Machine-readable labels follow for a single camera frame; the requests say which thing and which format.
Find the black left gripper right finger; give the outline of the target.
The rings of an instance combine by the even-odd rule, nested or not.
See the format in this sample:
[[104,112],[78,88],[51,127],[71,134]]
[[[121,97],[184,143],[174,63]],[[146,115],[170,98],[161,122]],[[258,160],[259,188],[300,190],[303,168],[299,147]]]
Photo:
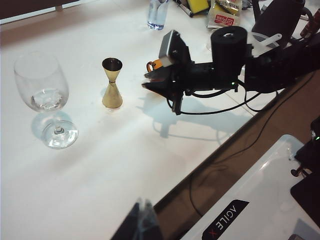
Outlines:
[[163,240],[157,214],[150,200],[145,201],[143,213],[143,239],[144,240]]

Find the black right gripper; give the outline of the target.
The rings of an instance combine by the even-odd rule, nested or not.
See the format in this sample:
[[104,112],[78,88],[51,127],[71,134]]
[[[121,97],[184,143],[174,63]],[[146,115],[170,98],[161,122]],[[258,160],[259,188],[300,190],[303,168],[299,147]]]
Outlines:
[[144,74],[151,82],[141,86],[172,101],[172,112],[182,113],[183,95],[190,96],[197,91],[238,90],[241,69],[219,70],[213,63],[173,64],[159,67]]

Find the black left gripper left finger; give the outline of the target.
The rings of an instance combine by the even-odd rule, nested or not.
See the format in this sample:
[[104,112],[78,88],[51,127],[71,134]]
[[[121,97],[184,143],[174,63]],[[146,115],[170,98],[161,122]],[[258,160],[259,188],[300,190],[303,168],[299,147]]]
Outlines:
[[141,201],[137,201],[128,212],[111,240],[131,240],[138,228]]

